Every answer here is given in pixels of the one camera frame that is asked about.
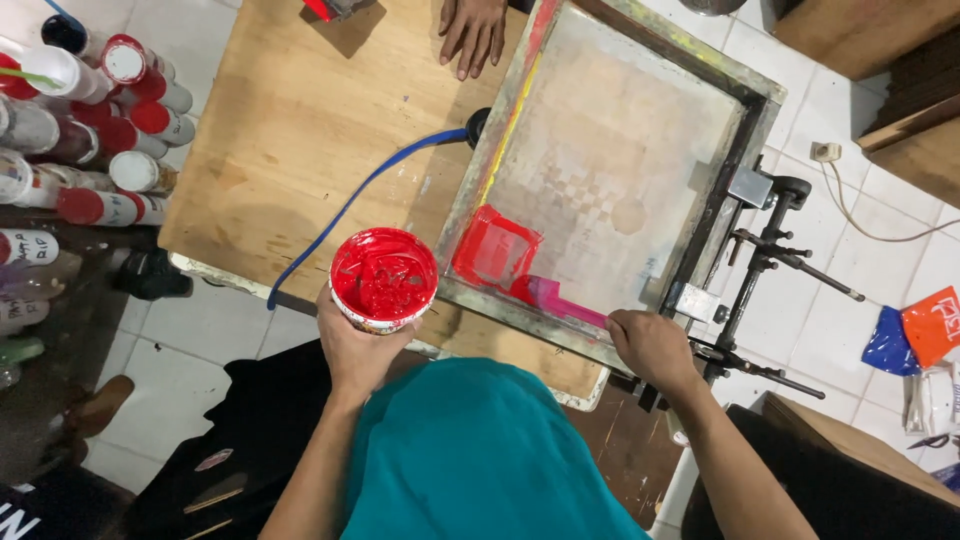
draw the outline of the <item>white power cord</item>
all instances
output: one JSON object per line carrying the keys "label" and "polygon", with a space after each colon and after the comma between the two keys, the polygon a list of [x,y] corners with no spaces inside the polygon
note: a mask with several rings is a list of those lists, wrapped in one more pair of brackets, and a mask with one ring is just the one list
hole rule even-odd
{"label": "white power cord", "polygon": [[[923,238],[924,236],[926,236],[926,235],[928,235],[928,234],[936,233],[937,231],[940,231],[941,229],[944,229],[944,228],[946,228],[946,227],[949,227],[950,225],[955,225],[955,224],[957,224],[957,223],[960,223],[960,219],[954,219],[953,221],[948,221],[947,223],[941,225],[940,227],[934,227],[933,229],[930,229],[929,231],[924,231],[923,233],[915,234],[915,235],[913,235],[913,236],[907,236],[906,238],[882,238],[882,237],[880,237],[880,236],[874,236],[874,235],[872,235],[872,234],[870,234],[870,233],[867,233],[866,231],[863,230],[863,227],[860,227],[860,224],[857,223],[857,222],[853,219],[853,216],[851,215],[851,212],[847,209],[847,203],[845,203],[844,200],[843,200],[843,183],[840,181],[840,171],[837,170],[837,166],[833,164],[834,161],[836,161],[836,160],[822,160],[822,161],[820,161],[820,168],[821,168],[821,170],[824,171],[824,180],[827,182],[827,191],[829,191],[829,193],[830,193],[830,198],[833,199],[833,204],[836,205],[836,206],[840,209],[840,211],[843,213],[844,217],[847,218],[847,221],[849,221],[851,225],[853,225],[858,231],[860,231],[861,233],[863,233],[863,234],[864,234],[865,236],[867,236],[868,238],[872,238],[872,239],[874,239],[874,240],[879,240],[879,241],[881,241],[881,242],[912,242],[912,241],[917,240],[917,239],[919,239],[919,238]],[[839,202],[837,201],[837,197],[834,197],[834,196],[833,196],[833,190],[830,189],[830,176],[829,176],[829,174],[827,174],[827,168],[824,167],[824,164],[825,164],[825,163],[827,163],[827,164],[830,165],[830,168],[833,169],[833,175],[834,175],[834,176],[836,177],[836,179],[837,179],[837,190],[838,190],[839,193],[840,193],[840,200],[839,200]]]}

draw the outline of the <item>plastic straw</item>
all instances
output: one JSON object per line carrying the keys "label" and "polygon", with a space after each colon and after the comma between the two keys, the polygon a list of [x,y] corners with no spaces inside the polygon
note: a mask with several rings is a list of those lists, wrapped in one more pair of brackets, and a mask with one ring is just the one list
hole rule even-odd
{"label": "plastic straw", "polygon": [[61,8],[60,5],[57,4],[57,2],[54,2],[54,0],[44,0],[44,1],[47,4],[49,4],[50,7],[53,8],[55,12],[59,13],[63,18],[65,18],[66,21],[70,23],[70,26],[74,27],[77,30],[77,32],[83,32],[84,35],[86,35],[86,28],[84,28],[84,25],[80,24],[79,20],[73,18],[73,16],[71,16],[70,13],[66,12],[66,10]]}
{"label": "plastic straw", "polygon": [[51,88],[63,88],[62,83],[54,81],[50,77],[45,75],[37,75],[36,73],[27,73],[26,71],[20,71],[19,69],[9,69],[7,67],[0,67],[0,75],[13,75],[14,77],[19,77],[21,79],[26,79],[27,81],[33,81],[35,83],[44,83],[45,85]]}

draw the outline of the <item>pink squeegee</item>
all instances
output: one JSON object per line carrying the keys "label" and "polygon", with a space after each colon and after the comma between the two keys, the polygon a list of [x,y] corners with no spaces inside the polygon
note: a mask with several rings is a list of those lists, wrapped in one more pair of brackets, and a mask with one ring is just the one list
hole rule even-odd
{"label": "pink squeegee", "polygon": [[604,328],[607,315],[592,309],[574,304],[560,297],[560,282],[541,278],[540,276],[526,276],[530,296],[534,306],[558,317],[573,317],[598,328]]}

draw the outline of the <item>wooden table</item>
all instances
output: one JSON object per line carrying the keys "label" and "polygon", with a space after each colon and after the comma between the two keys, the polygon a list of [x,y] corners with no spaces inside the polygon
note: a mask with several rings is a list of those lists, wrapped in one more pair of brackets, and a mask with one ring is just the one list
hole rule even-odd
{"label": "wooden table", "polygon": [[[352,191],[398,148],[462,127],[492,104],[526,15],[509,10],[497,67],[459,82],[440,66],[440,0],[380,0],[344,23],[308,24],[300,0],[246,0],[159,238],[171,252],[254,284],[273,283]],[[283,285],[312,301],[335,249],[378,226],[433,245],[472,156],[425,149],[377,178]],[[589,408],[609,370],[437,301],[418,339],[538,375]]]}

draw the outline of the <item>screen printing frame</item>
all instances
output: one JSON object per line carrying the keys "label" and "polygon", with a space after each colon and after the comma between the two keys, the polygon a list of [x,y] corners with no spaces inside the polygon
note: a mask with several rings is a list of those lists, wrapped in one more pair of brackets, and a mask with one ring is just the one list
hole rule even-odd
{"label": "screen printing frame", "polygon": [[437,295],[633,376],[616,355],[603,329],[569,318],[559,320],[492,287],[470,284],[458,278],[452,266],[461,238],[495,180],[497,159],[516,123],[531,82],[531,71],[536,69],[543,46],[566,2],[727,93],[743,107],[729,151],[697,210],[700,216],[697,225],[687,239],[680,263],[667,277],[670,284],[663,288],[660,297],[658,312],[673,317],[685,328],[689,328],[692,321],[665,305],[666,293],[678,282],[706,288],[740,213],[741,204],[728,195],[728,186],[741,163],[752,166],[759,158],[786,90],[636,0],[539,0],[534,7],[434,250],[441,275]]}

